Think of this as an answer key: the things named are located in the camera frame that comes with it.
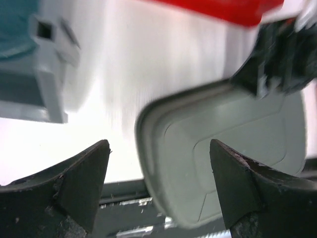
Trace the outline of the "red plastic bin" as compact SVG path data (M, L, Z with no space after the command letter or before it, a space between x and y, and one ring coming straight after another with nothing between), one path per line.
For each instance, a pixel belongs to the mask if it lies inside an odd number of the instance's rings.
M284 4L284 0L158 0L157 2L243 27L259 25L265 13Z

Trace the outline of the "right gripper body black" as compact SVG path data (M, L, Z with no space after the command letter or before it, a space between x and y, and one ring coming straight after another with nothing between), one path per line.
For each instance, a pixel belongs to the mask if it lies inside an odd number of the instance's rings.
M231 77L257 98L271 90L291 94L317 77L317 25L295 30L289 18L260 27L256 44L243 66Z

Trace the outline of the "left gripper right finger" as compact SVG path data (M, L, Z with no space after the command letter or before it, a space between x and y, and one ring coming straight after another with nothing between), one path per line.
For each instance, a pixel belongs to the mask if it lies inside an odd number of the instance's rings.
M233 238L315 238L317 183L275 170L217 139L210 159L225 227Z

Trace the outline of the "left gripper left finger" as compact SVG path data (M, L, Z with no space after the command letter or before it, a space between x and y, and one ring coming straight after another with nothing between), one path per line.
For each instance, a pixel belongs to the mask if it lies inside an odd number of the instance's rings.
M92 233L110 155L107 140L0 188L2 238L86 238Z

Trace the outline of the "dark grey plastic tray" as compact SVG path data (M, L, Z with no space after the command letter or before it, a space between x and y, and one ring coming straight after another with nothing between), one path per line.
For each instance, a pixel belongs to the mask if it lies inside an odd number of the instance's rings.
M148 104L135 125L144 180L157 209L192 229L221 217L210 162L217 139L286 174L300 174L306 123L300 92L263 99L219 81Z

